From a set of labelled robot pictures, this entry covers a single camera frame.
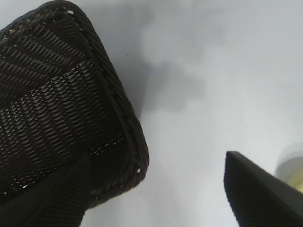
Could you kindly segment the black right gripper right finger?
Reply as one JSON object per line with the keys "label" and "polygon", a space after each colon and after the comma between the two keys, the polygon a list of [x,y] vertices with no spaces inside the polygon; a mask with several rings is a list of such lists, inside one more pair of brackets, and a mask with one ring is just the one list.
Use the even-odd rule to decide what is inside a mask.
{"label": "black right gripper right finger", "polygon": [[303,195],[237,151],[226,152],[224,189],[240,227],[301,227]]}

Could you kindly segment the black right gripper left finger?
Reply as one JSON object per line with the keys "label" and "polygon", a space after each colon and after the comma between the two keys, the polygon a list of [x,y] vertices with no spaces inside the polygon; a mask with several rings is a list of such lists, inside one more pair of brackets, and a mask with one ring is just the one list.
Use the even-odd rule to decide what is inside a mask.
{"label": "black right gripper left finger", "polygon": [[90,157],[87,154],[62,165],[52,175],[9,191],[7,178],[0,179],[2,227],[78,227],[91,193]]}

